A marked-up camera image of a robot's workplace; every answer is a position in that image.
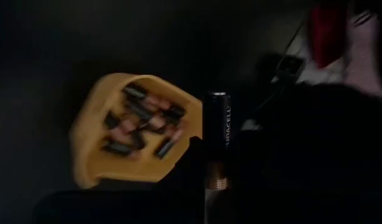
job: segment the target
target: red object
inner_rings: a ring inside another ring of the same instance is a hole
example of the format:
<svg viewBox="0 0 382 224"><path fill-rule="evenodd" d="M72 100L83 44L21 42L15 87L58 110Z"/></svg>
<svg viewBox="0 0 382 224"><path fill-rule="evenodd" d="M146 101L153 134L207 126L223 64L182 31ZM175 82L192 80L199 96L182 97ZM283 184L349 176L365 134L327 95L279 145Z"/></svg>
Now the red object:
<svg viewBox="0 0 382 224"><path fill-rule="evenodd" d="M312 58L324 68L340 58L346 49L347 8L320 4L313 8L309 21Z"/></svg>

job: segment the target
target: yellow container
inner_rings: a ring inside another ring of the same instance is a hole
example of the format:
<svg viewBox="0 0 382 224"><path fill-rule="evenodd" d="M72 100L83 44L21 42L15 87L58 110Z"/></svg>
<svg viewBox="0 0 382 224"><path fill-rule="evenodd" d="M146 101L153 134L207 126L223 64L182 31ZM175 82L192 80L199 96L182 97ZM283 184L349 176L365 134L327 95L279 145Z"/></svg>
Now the yellow container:
<svg viewBox="0 0 382 224"><path fill-rule="evenodd" d="M116 114L125 113L126 95L121 90L131 82L182 105L187 111L183 120L188 125L182 137L162 160L152 153L164 136L147 131L142 133L146 147L141 149L138 161L101 150L104 138L108 135L105 117L109 110ZM93 87L70 133L75 181L81 188L93 187L101 178L158 182L172 170L187 150L192 136L202 138L200 100L153 75L109 74Z"/></svg>

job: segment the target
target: black surface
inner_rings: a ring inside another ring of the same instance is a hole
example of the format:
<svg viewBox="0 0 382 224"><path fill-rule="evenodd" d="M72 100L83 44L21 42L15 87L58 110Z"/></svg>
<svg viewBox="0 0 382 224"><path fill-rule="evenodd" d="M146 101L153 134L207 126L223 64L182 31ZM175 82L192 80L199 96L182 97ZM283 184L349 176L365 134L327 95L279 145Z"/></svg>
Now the black surface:
<svg viewBox="0 0 382 224"><path fill-rule="evenodd" d="M307 7L305 1L0 1L0 222L27 222L42 197L77 189L68 130L100 77L155 74L196 97L208 86L227 88L236 107L253 98L256 62L266 52L283 52Z"/></svg>

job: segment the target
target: battery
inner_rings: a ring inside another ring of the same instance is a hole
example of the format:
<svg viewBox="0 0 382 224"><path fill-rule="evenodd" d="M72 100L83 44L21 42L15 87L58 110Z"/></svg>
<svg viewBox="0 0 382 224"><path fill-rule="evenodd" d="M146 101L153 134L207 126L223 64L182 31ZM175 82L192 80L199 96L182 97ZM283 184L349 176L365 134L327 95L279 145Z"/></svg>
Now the battery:
<svg viewBox="0 0 382 224"><path fill-rule="evenodd" d="M224 162L230 150L231 97L209 92L203 97L203 144L209 161Z"/></svg>

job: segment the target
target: dark table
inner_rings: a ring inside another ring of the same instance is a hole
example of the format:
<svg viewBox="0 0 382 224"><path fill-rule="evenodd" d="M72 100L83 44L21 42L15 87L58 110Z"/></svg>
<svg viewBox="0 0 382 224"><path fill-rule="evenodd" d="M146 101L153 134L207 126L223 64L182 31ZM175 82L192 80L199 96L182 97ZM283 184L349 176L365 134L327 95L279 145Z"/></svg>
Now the dark table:
<svg viewBox="0 0 382 224"><path fill-rule="evenodd" d="M77 189L68 130L100 77L154 74L197 98L226 89L241 114L256 63L285 50L305 2L0 1L0 222L28 222L41 198Z"/></svg>

